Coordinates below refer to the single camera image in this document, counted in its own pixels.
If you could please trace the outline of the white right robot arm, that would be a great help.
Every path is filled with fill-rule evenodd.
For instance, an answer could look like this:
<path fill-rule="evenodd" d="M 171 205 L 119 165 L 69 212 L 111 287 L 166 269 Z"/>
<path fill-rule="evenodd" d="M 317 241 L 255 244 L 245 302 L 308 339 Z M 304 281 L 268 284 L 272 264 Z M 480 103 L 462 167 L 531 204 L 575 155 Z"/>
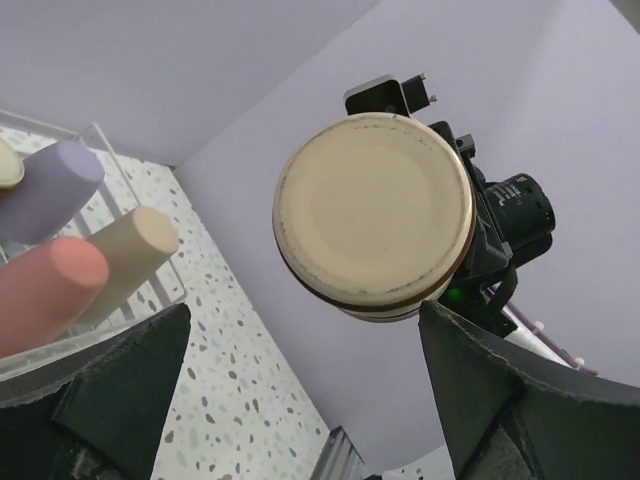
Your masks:
<path fill-rule="evenodd" d="M 430 127 L 462 161 L 476 205 L 471 245 L 440 303 L 498 337 L 578 368 L 575 360 L 543 334 L 542 324 L 524 319 L 510 304 L 518 285 L 517 270 L 552 246 L 556 219 L 548 197 L 525 173 L 498 182 L 486 180 L 472 162 L 476 148 L 471 135 L 456 138 L 445 121 Z"/>

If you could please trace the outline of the steel cup brown band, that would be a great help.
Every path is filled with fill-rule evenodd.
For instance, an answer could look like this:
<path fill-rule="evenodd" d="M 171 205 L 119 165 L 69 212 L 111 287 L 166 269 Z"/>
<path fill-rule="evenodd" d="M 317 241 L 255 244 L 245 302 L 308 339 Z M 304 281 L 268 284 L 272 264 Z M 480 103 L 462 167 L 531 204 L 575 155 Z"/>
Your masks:
<path fill-rule="evenodd" d="M 19 154 L 3 139 L 0 140 L 0 190 L 5 195 L 17 187 L 25 176 Z"/>

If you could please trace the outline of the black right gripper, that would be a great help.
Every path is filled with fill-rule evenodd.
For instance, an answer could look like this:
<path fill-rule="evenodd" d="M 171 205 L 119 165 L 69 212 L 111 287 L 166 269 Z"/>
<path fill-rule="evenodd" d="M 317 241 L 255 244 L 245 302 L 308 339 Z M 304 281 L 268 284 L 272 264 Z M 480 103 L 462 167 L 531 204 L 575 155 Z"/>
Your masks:
<path fill-rule="evenodd" d="M 517 269 L 551 248 L 553 207 L 526 173 L 487 180 L 473 162 L 476 147 L 471 135 L 456 138 L 445 121 L 430 127 L 460 157 L 476 200 L 471 245 L 439 302 L 484 330 L 514 330 L 515 323 L 502 309 L 518 285 Z"/>

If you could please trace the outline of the red plastic cup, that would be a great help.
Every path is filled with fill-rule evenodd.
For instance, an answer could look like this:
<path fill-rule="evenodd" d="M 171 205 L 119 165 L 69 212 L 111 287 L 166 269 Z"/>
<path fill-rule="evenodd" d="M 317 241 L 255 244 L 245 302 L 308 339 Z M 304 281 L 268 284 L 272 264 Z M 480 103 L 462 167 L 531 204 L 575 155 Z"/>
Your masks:
<path fill-rule="evenodd" d="M 58 237 L 1 268 L 1 356 L 47 345 L 85 312 L 104 288 L 109 266 L 77 237 Z"/>

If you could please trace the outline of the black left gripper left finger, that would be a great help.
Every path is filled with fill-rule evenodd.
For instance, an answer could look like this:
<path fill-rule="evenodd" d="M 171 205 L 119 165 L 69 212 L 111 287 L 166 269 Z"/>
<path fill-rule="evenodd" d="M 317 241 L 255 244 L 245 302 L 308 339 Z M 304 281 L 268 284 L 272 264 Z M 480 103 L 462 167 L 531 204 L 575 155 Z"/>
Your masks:
<path fill-rule="evenodd" d="M 2 478 L 150 478 L 190 331 L 176 304 L 2 381 Z"/>

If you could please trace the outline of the beige plastic cup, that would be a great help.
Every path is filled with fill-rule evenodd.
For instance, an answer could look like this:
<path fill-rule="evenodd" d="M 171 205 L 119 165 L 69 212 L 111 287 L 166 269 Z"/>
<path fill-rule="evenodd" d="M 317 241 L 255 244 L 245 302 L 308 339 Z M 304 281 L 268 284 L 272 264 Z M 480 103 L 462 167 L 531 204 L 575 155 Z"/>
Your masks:
<path fill-rule="evenodd" d="M 100 294 L 78 318 L 78 325 L 96 326 L 121 307 L 179 247 L 168 215 L 139 206 L 92 234 L 87 241 L 106 259 L 109 278 Z"/>

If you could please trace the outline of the lavender plastic cup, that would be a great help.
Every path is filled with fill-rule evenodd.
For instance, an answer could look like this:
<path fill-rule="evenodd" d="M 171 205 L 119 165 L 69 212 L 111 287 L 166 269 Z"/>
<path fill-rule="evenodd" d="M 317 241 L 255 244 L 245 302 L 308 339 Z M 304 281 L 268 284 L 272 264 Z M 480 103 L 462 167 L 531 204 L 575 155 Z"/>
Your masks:
<path fill-rule="evenodd" d="M 1 237 L 40 244 L 68 224 L 105 177 L 99 158 L 78 141 L 46 146 L 24 159 L 23 181 L 1 201 Z"/>

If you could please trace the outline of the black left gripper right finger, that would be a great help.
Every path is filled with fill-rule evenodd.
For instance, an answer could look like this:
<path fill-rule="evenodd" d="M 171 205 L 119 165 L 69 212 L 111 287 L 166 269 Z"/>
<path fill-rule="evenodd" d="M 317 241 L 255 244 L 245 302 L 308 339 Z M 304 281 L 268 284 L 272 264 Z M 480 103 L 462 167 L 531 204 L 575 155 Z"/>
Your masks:
<path fill-rule="evenodd" d="M 636 479 L 639 390 L 545 359 L 436 302 L 419 328 L 458 479 Z"/>

